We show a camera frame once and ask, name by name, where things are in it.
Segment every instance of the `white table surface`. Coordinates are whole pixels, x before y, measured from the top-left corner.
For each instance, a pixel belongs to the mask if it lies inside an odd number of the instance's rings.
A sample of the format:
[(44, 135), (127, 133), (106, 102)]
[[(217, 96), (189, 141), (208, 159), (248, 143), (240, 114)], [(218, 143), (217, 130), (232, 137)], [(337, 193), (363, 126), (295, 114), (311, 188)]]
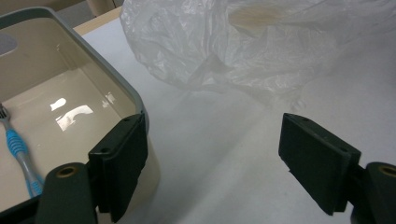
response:
[[(278, 157), (285, 102), (164, 84), (135, 60), (120, 20), (83, 37), (141, 94), (162, 171), (152, 199), (120, 223), (350, 223), (350, 204), (327, 216)], [(360, 150), (363, 167), (396, 163), (396, 41), (370, 43), (304, 86), (295, 112)]]

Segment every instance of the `floor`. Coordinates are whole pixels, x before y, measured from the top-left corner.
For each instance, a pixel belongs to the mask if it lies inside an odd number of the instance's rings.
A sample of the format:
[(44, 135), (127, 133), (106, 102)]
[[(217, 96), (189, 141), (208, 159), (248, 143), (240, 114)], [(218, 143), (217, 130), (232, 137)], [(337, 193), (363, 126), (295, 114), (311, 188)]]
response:
[[(117, 7), (122, 6), (123, 0), (113, 0)], [(92, 15), (90, 8), (88, 7), (87, 2), (81, 2), (75, 4), (72, 7), (68, 7), (58, 11), (58, 14), (61, 16), (66, 23), (68, 23), (71, 27), (76, 27), (86, 21), (90, 21), (94, 18)]]

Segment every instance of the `blue toothbrush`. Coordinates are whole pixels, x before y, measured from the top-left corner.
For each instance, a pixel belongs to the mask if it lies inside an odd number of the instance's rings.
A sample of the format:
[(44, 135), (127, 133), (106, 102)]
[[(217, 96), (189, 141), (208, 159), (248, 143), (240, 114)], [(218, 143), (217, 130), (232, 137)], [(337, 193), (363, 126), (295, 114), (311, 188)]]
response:
[(15, 132), (9, 123), (10, 115), (0, 103), (0, 121), (6, 128), (7, 146), (9, 152), (15, 157), (20, 164), (26, 180), (26, 186), (30, 197), (35, 197), (43, 192), (43, 180), (35, 172), (34, 166), (30, 162), (27, 146), (21, 137)]

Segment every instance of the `plastic container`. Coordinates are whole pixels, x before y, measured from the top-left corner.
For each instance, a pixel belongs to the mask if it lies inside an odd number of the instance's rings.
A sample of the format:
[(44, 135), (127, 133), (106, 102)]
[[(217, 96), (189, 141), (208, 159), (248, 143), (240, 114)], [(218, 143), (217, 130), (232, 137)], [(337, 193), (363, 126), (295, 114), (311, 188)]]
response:
[[(118, 121), (147, 115), (127, 81), (48, 8), (0, 17), (0, 71), (0, 101), (42, 176), (68, 162), (87, 162), (88, 152)], [(149, 144), (130, 209), (153, 193), (159, 176)], [(0, 182), (0, 212), (29, 199), (21, 168), (7, 150), (4, 128)]]

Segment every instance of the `plastic bag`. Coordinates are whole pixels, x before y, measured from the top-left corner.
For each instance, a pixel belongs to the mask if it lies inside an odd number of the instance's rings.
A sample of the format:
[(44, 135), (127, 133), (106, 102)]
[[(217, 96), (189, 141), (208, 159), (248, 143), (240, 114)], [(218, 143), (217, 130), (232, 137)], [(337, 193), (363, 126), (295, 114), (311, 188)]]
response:
[(349, 43), (395, 30), (395, 1), (126, 0), (121, 24), (149, 72), (187, 90), (282, 94), (329, 74)]

